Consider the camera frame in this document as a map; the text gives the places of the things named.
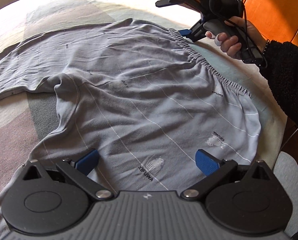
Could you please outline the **person right hand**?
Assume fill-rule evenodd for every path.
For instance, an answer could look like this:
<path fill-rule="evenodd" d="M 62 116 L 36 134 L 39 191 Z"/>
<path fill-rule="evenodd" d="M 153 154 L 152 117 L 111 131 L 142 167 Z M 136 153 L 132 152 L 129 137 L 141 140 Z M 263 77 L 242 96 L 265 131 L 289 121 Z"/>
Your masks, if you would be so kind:
<path fill-rule="evenodd" d="M 231 17 L 230 21 L 240 27 L 246 27 L 249 37 L 255 42 L 256 46 L 261 52 L 264 51 L 266 46 L 266 39 L 250 21 L 245 22 L 244 19 L 237 16 Z M 240 52 L 240 49 L 242 48 L 242 44 L 240 43 L 237 36 L 229 37 L 226 33 L 219 33 L 218 35 L 214 35 L 210 31 L 207 31 L 205 35 L 207 38 L 214 40 L 215 44 L 220 47 L 221 51 L 226 53 L 229 57 L 233 59 L 241 59 L 238 54 Z"/>

